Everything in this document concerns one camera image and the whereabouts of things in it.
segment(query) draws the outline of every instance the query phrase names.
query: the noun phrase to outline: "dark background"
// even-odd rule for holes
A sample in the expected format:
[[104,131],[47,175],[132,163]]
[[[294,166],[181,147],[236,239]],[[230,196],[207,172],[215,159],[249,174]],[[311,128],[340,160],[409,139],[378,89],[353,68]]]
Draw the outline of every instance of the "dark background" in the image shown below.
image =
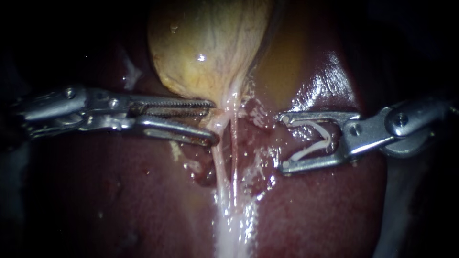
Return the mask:
[[[0,100],[20,96],[31,85],[55,87],[72,78],[87,62],[85,55],[97,58],[98,49],[120,28],[143,19],[148,11],[141,1],[2,5]],[[371,99],[367,104],[372,110],[439,89],[456,92],[458,30],[453,3],[332,0],[329,5],[357,85]],[[10,69],[14,64],[19,74]],[[410,206],[414,219],[400,257],[442,257],[454,250],[457,146],[457,137],[437,145],[435,166]],[[2,221],[0,254],[45,244],[46,233],[28,227],[36,219],[28,217],[26,209],[23,243],[11,237],[21,226]],[[59,243],[53,246],[65,249]],[[34,250],[23,254],[31,256]]]

